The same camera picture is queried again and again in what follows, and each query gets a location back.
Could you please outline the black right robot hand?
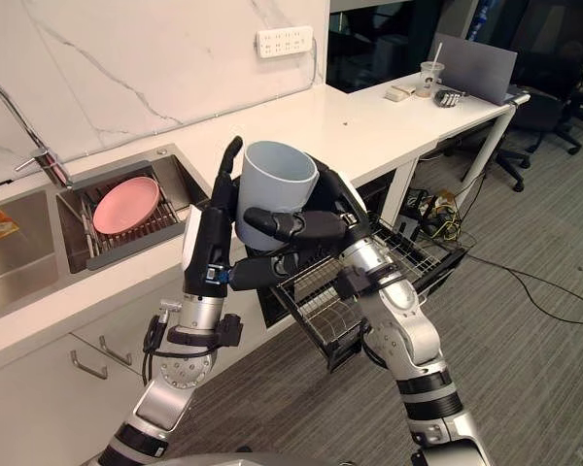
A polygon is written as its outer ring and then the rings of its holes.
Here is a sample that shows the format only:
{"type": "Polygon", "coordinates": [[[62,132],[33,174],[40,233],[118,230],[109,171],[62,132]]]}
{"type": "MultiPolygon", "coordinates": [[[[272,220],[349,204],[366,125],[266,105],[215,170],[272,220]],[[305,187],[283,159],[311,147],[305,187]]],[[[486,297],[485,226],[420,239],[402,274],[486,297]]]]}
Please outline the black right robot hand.
{"type": "Polygon", "coordinates": [[[262,164],[246,155],[235,231],[261,252],[341,252],[370,235],[364,203],[349,181],[317,158],[262,164]]]}

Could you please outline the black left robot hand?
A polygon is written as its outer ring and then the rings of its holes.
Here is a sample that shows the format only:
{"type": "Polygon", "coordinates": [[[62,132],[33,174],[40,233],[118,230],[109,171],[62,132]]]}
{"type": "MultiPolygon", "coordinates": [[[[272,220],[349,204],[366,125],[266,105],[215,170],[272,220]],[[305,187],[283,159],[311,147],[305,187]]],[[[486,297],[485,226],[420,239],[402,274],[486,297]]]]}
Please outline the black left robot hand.
{"type": "Polygon", "coordinates": [[[223,154],[209,204],[186,222],[183,249],[186,294],[224,298],[227,290],[259,289],[282,283],[299,271],[300,254],[265,254],[229,260],[239,181],[231,177],[243,141],[234,137],[223,154]]]}

